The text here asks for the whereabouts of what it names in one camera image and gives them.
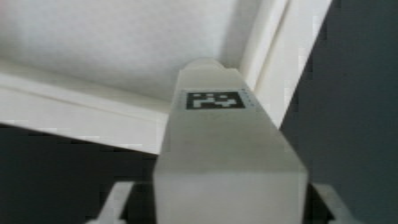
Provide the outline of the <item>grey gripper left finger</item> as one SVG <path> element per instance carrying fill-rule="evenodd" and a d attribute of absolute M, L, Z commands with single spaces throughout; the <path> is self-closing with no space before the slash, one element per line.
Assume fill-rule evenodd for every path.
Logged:
<path fill-rule="evenodd" d="M 86 224 L 150 224 L 155 220 L 151 196 L 151 185 L 146 182 L 116 182 L 98 216 Z"/>

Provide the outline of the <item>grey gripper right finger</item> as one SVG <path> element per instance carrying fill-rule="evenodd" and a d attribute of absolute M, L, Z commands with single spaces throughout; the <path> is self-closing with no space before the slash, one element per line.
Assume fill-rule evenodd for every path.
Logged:
<path fill-rule="evenodd" d="M 306 224 L 363 224 L 333 186 L 320 183 L 308 188 Z"/>

